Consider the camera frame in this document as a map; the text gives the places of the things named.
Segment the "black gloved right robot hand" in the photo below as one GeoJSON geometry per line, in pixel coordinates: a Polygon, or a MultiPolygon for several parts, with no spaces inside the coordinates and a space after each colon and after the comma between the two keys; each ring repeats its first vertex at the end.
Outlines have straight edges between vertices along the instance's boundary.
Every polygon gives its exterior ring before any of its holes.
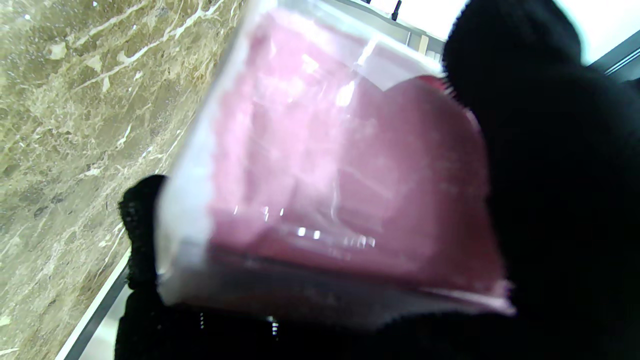
{"type": "Polygon", "coordinates": [[[373,333],[169,307],[156,290],[163,174],[119,203],[131,243],[116,360],[637,360],[639,81],[581,61],[553,0],[471,0],[443,50],[486,141],[514,316],[407,316],[373,333]]]}

